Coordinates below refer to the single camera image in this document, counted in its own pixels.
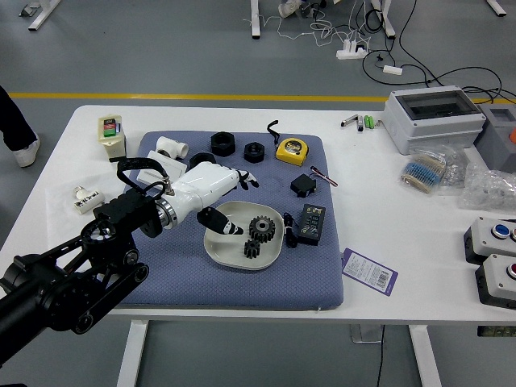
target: blue button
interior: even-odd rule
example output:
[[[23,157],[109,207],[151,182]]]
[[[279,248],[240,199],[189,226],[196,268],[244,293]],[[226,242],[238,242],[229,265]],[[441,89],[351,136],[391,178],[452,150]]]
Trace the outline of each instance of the blue button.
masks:
[[[505,239],[510,235],[509,228],[503,224],[497,224],[493,227],[493,235],[499,239]]]

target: yellow floor line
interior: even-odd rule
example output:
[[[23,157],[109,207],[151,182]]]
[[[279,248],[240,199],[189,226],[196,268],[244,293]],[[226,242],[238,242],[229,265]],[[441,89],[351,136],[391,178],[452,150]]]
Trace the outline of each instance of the yellow floor line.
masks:
[[[190,101],[273,101],[273,102],[385,102],[387,97],[338,95],[262,95],[262,94],[103,94],[103,93],[9,93],[12,98],[34,99],[138,99]],[[485,98],[474,98],[474,103]],[[508,103],[495,99],[494,103]]]

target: table leg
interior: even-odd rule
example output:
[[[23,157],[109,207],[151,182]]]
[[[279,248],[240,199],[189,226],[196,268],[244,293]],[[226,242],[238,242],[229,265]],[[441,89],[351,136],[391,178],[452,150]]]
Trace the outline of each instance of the table leg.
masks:
[[[380,344],[381,325],[376,324],[352,324],[352,340],[355,344]]]
[[[501,8],[500,4],[498,4],[497,0],[486,0],[486,1],[491,6],[491,8],[493,8],[494,12],[498,16],[502,17],[502,16],[507,15],[507,13],[503,10],[503,8]]]
[[[251,0],[251,30],[252,38],[260,38],[260,16],[258,12],[258,0]]]
[[[127,344],[123,353],[117,387],[134,387],[138,381],[139,362],[144,352],[148,320],[131,320]]]
[[[61,0],[40,0],[41,12],[29,26],[29,31],[37,31],[60,2]]]
[[[409,325],[422,387],[442,387],[426,325]]]
[[[387,14],[389,13],[391,0],[385,0],[382,4],[380,4],[380,0],[371,0],[371,5],[375,10],[379,10],[377,12],[378,19],[381,20],[381,16],[384,16],[384,30],[385,34],[389,39],[394,39],[396,37],[396,33],[394,32],[393,25],[390,23]]]

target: tape measure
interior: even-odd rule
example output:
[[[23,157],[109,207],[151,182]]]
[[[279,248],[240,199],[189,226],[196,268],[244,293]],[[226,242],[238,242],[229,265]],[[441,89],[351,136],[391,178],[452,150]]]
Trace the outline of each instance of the tape measure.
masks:
[[[275,120],[267,126],[267,131],[274,136],[274,144],[277,146],[276,158],[285,163],[302,166],[308,155],[308,145],[302,139],[295,139],[294,137],[284,139],[278,145],[280,135],[271,129],[271,126],[277,123],[278,121]]]

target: black gear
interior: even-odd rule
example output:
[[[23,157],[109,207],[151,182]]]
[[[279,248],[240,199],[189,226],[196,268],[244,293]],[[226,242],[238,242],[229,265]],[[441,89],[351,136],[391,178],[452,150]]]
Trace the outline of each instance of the black gear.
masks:
[[[260,242],[250,239],[243,244],[243,253],[247,258],[256,258],[260,254]]]
[[[249,235],[260,243],[271,240],[276,232],[276,225],[271,218],[257,216],[249,223]]]

